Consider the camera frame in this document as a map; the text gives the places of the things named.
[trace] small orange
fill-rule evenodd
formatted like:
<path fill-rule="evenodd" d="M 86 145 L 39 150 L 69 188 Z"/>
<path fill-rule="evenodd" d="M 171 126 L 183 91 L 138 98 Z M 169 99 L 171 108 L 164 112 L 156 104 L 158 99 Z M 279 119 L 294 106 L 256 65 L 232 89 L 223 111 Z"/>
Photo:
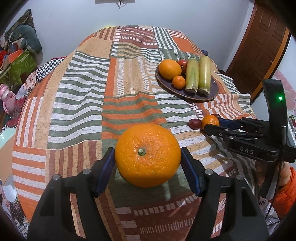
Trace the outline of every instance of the small orange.
<path fill-rule="evenodd" d="M 167 129 L 150 123 L 130 127 L 115 146 L 115 161 L 121 176 L 138 187 L 154 187 L 177 171 L 181 149 Z"/>
<path fill-rule="evenodd" d="M 204 129 L 206 124 L 212 124 L 212 125 L 219 125 L 219 120 L 214 115 L 207 115 L 202 119 L 202 129 Z"/>
<path fill-rule="evenodd" d="M 172 59 L 165 59 L 159 64 L 159 73 L 162 77 L 172 80 L 175 76 L 182 74 L 181 66 Z"/>
<path fill-rule="evenodd" d="M 177 75 L 176 77 L 173 78 L 173 82 L 172 82 L 173 86 L 175 89 L 183 89 L 185 84 L 186 84 L 186 80 L 184 79 L 183 76 Z"/>

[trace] white wall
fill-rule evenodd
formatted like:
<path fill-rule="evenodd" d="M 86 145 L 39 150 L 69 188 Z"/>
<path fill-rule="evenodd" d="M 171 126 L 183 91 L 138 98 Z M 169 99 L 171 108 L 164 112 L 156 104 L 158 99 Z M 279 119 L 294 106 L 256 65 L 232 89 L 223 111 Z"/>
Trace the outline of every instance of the white wall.
<path fill-rule="evenodd" d="M 285 76 L 289 81 L 294 90 L 296 90 L 296 40 L 294 37 L 291 37 L 287 50 L 284 54 L 284 57 L 278 67 L 278 70 Z M 263 92 L 258 96 L 258 98 L 251 105 L 256 117 L 261 120 L 268 121 L 268 110 L 267 104 L 263 95 Z"/>
<path fill-rule="evenodd" d="M 249 0 L 29 0 L 9 27 L 32 9 L 45 63 L 66 56 L 88 35 L 106 25 L 152 25 L 184 32 L 223 68 L 249 9 Z"/>
<path fill-rule="evenodd" d="M 238 38 L 237 38 L 237 40 L 236 40 L 236 42 L 234 44 L 234 47 L 233 47 L 233 49 L 232 49 L 232 51 L 231 51 L 231 53 L 230 53 L 230 55 L 229 55 L 229 57 L 228 57 L 225 65 L 224 65 L 224 67 L 222 68 L 222 70 L 224 72 L 226 72 L 226 70 L 228 69 L 229 65 L 231 64 L 231 61 L 232 61 L 233 57 L 235 56 L 235 54 L 237 52 L 237 49 L 239 48 L 239 45 L 240 45 L 240 43 L 242 41 L 242 38 L 244 37 L 244 34 L 246 32 L 246 29 L 247 29 L 248 24 L 249 24 L 250 19 L 251 19 L 251 15 L 252 15 L 253 8 L 254 8 L 254 2 L 255 2 L 255 0 L 250 0 L 250 2 L 249 2 L 248 11 L 247 11 L 246 17 L 244 19 L 244 22 L 243 22 L 243 25 L 242 25 L 242 29 L 241 29 L 241 31 L 239 33 L 239 36 L 238 36 Z"/>

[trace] grape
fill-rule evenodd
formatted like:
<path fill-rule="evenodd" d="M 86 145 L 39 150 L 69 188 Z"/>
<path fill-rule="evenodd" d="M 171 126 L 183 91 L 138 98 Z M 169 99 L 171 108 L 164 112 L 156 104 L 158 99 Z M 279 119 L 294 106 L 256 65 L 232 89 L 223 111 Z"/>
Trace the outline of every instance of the grape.
<path fill-rule="evenodd" d="M 215 114 L 212 114 L 213 116 L 215 116 L 215 117 L 217 117 L 218 119 L 220 119 L 221 118 L 221 115 L 219 115 L 219 114 L 217 114 L 217 113 L 215 113 Z"/>
<path fill-rule="evenodd" d="M 193 130 L 198 130 L 202 126 L 202 122 L 200 119 L 191 119 L 188 126 Z"/>

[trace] screw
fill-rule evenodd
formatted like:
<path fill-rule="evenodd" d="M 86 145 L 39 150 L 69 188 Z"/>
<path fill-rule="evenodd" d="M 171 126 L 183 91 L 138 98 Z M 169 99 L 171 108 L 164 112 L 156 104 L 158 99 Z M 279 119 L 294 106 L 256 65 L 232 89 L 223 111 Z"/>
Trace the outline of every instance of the screw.
<path fill-rule="evenodd" d="M 212 175 L 214 172 L 213 172 L 213 170 L 212 169 L 206 169 L 205 170 L 205 174 L 207 174 L 207 175 Z"/>
<path fill-rule="evenodd" d="M 91 170 L 90 170 L 89 168 L 84 169 L 84 170 L 82 171 L 82 173 L 83 173 L 84 175 L 88 175 L 88 174 L 90 174 L 90 172 L 91 172 Z"/>
<path fill-rule="evenodd" d="M 237 180 L 239 180 L 239 181 L 242 181 L 242 180 L 244 179 L 244 177 L 243 177 L 242 175 L 240 175 L 240 174 L 238 174 L 238 175 L 236 176 L 236 178 L 237 178 Z"/>
<path fill-rule="evenodd" d="M 55 174 L 55 175 L 52 177 L 52 179 L 55 180 L 55 181 L 58 180 L 58 179 L 59 179 L 59 174 Z"/>

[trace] das logo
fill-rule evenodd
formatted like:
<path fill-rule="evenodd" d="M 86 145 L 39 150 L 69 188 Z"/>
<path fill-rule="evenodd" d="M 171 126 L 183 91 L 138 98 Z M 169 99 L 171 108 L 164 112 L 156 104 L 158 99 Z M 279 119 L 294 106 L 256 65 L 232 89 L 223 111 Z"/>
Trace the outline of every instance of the das logo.
<path fill-rule="evenodd" d="M 243 151 L 248 154 L 253 154 L 254 150 L 248 150 L 248 148 L 244 148 L 243 146 L 240 147 L 240 151 Z"/>

